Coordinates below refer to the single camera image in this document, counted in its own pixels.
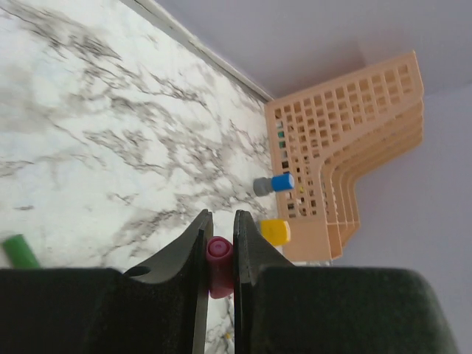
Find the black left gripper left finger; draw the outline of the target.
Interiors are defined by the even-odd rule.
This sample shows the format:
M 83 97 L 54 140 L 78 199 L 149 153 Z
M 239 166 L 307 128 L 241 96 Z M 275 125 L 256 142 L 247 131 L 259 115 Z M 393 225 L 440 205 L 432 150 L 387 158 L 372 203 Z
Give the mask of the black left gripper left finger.
M 208 308 L 201 211 L 138 265 L 1 271 L 3 353 L 202 353 Z

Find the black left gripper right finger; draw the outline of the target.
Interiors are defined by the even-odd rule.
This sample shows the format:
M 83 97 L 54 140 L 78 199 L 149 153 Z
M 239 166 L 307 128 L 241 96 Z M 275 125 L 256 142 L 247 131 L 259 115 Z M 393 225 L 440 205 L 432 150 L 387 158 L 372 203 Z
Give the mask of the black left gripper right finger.
M 297 266 L 235 214 L 236 353 L 455 353 L 437 297 L 416 271 Z

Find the pink pen cap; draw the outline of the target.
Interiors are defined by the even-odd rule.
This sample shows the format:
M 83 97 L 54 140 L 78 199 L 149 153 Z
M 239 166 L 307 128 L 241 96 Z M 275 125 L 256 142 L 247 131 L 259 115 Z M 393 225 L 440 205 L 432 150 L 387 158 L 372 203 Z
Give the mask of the pink pen cap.
M 233 246 L 224 237 L 212 237 L 206 247 L 209 294 L 213 299 L 229 296 L 234 290 Z

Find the dark green pen cap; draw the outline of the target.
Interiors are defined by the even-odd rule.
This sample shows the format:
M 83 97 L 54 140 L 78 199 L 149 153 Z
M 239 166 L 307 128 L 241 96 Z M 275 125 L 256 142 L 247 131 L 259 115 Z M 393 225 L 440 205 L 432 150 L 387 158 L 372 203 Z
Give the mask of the dark green pen cap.
M 40 264 L 23 235 L 17 234 L 1 242 L 10 265 L 15 269 L 37 269 Z

